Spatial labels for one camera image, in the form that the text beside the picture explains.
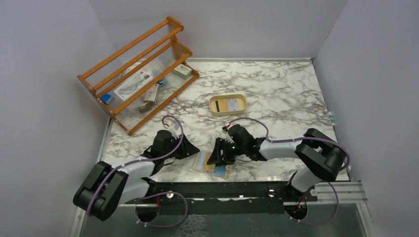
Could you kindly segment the gold credit card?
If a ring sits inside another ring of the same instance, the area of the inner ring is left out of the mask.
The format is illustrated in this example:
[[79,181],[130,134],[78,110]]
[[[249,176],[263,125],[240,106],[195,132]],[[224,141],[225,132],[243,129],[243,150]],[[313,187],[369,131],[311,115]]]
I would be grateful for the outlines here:
[[195,165],[196,169],[203,172],[214,172],[215,165],[207,164],[210,157],[211,157],[211,153],[207,151],[202,151],[197,157],[197,162]]

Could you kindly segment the tan leather card holder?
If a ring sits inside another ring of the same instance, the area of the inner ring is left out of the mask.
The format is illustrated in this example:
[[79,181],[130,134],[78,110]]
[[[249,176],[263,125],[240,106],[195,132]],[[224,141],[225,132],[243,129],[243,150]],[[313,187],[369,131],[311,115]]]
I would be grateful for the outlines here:
[[226,179],[229,171],[225,165],[216,166],[215,164],[207,164],[211,156],[209,151],[201,151],[195,155],[192,169],[201,173],[205,173],[214,177]]

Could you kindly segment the orange wooden rack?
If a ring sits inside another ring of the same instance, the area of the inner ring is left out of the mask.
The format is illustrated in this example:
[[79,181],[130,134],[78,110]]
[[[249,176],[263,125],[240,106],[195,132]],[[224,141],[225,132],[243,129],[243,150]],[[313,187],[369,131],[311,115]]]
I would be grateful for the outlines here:
[[[200,76],[186,62],[192,51],[177,38],[183,30],[180,21],[168,16],[77,76],[105,113],[127,134],[132,135]],[[183,79],[172,73],[179,64],[192,69],[190,77]],[[113,93],[115,88],[140,70],[151,70],[154,79],[125,101]],[[166,84],[160,87],[158,81],[163,77]],[[100,100],[104,94],[113,97],[109,105]],[[138,107],[145,102],[154,102],[154,107],[141,114]]]

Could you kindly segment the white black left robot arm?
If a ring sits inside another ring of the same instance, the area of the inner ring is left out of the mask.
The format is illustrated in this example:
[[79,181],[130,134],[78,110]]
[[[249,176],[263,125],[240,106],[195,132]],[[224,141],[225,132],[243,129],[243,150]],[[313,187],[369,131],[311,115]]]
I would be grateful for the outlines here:
[[186,136],[159,130],[138,159],[116,167],[104,161],[96,163],[76,191],[73,204],[105,221],[120,204],[135,198],[148,203],[155,198],[155,181],[150,177],[164,167],[166,159],[184,159],[199,152]]

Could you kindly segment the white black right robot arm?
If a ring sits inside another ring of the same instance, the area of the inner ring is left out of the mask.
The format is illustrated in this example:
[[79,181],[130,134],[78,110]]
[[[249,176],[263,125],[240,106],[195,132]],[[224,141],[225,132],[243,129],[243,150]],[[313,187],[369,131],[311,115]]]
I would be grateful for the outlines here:
[[252,161],[299,159],[305,167],[291,176],[283,191],[283,196],[292,201],[299,200],[321,181],[335,181],[344,161],[349,160],[344,147],[315,128],[308,129],[302,137],[277,141],[255,138],[239,124],[225,126],[223,131],[225,137],[216,139],[206,164],[232,165],[241,155]]

